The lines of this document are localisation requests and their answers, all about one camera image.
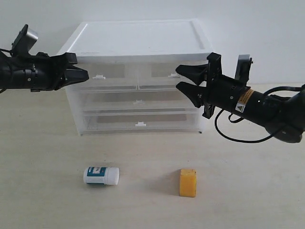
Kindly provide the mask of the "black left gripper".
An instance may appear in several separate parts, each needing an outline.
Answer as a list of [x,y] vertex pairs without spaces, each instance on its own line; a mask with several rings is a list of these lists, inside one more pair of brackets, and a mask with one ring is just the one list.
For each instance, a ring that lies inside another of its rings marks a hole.
[[73,67],[67,69],[69,64],[77,64],[75,53],[66,52],[61,55],[49,56],[40,52],[30,55],[30,62],[35,73],[31,79],[32,92],[57,91],[65,86],[83,83],[89,80],[86,70]]

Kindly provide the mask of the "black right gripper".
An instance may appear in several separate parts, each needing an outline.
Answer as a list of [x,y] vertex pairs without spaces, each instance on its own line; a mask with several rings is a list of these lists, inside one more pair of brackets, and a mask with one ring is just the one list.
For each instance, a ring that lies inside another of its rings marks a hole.
[[[237,101],[249,86],[222,74],[221,55],[211,53],[208,64],[179,65],[176,72],[196,85],[179,82],[176,88],[183,93],[196,108],[204,105],[203,117],[210,119],[216,107],[233,112]],[[206,81],[205,87],[199,85]]]

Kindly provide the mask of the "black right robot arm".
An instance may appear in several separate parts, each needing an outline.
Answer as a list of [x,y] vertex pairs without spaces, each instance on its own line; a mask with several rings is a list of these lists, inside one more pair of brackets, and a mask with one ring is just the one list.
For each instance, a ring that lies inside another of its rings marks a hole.
[[264,93],[247,86],[250,55],[239,55],[235,77],[222,73],[221,55],[210,53],[202,65],[179,65],[176,72],[192,81],[179,82],[176,88],[193,103],[203,107],[202,116],[210,119],[215,108],[230,112],[238,123],[250,121],[263,127],[269,136],[247,143],[261,143],[272,137],[286,143],[299,143],[305,131],[305,87],[278,86]]

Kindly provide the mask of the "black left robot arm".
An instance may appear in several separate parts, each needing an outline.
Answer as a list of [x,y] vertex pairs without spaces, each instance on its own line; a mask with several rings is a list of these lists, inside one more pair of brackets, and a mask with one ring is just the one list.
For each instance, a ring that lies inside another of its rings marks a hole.
[[31,92],[57,91],[89,80],[88,71],[76,66],[77,57],[66,52],[49,56],[18,54],[8,57],[0,53],[0,91],[29,89]]

